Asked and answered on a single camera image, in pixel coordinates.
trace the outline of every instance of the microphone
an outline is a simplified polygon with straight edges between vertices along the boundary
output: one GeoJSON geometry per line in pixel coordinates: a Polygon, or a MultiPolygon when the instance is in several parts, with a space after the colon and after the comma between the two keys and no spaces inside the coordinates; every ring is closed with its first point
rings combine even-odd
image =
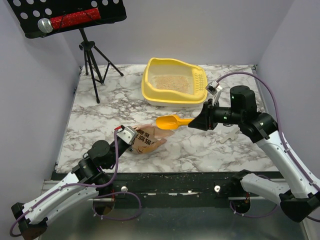
{"type": "Polygon", "coordinates": [[[78,11],[64,16],[56,16],[50,19],[41,18],[38,21],[38,28],[45,34],[51,33],[53,30],[59,30],[91,21],[100,20],[101,16],[98,8],[85,11],[78,11]]]}

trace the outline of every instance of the gray wall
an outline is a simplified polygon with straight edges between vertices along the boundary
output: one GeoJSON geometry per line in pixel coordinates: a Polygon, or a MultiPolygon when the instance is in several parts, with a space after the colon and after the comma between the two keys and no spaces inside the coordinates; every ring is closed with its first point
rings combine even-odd
{"type": "MultiPolygon", "coordinates": [[[[257,73],[274,91],[288,142],[320,178],[320,1],[294,1],[257,73]]],[[[274,115],[266,91],[264,96],[274,115]]]]}
{"type": "MultiPolygon", "coordinates": [[[[151,57],[256,64],[293,1],[124,0],[125,21],[90,27],[86,33],[116,64],[146,64],[151,57]]],[[[83,65],[79,31],[64,36],[83,65]]]]}
{"type": "Polygon", "coordinates": [[[11,206],[39,196],[54,169],[79,75],[62,35],[26,39],[17,22],[0,0],[1,240],[11,206]]]}

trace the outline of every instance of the brown paper bag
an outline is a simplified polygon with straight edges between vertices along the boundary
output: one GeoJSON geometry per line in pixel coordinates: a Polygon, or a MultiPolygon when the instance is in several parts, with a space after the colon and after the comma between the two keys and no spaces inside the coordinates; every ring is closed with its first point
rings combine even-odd
{"type": "Polygon", "coordinates": [[[156,150],[167,142],[165,138],[174,134],[171,130],[163,130],[153,124],[142,124],[133,128],[138,132],[132,145],[132,152],[136,154],[147,154],[156,150]]]}

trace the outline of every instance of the black tripod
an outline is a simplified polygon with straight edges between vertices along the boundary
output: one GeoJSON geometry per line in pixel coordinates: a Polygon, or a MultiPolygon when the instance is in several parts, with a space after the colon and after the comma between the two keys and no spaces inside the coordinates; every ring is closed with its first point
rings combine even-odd
{"type": "Polygon", "coordinates": [[[79,30],[80,30],[81,36],[83,38],[83,42],[79,45],[79,48],[81,51],[83,50],[83,53],[84,53],[85,75],[89,75],[89,73],[88,73],[88,64],[89,64],[90,74],[92,77],[92,82],[93,82],[93,87],[94,87],[94,92],[95,92],[95,97],[96,97],[96,102],[99,104],[100,100],[99,100],[96,81],[101,84],[105,83],[105,79],[106,79],[110,65],[120,74],[121,77],[123,77],[124,74],[122,72],[120,72],[120,70],[102,53],[102,51],[100,51],[96,47],[96,43],[94,41],[88,41],[85,30],[83,28],[79,28],[79,30]],[[102,78],[102,75],[99,71],[95,56],[92,52],[92,48],[94,48],[108,62],[108,65],[106,67],[103,78],[102,78]],[[95,79],[94,71],[98,75],[99,80],[95,79]]]}

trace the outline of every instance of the yellow litter box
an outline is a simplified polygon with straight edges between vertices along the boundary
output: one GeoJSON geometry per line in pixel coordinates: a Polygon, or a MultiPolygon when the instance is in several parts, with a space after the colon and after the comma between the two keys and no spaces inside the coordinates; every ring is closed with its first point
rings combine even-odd
{"type": "Polygon", "coordinates": [[[151,58],[142,77],[142,95],[151,105],[195,107],[207,98],[203,68],[172,58],[151,58]]]}

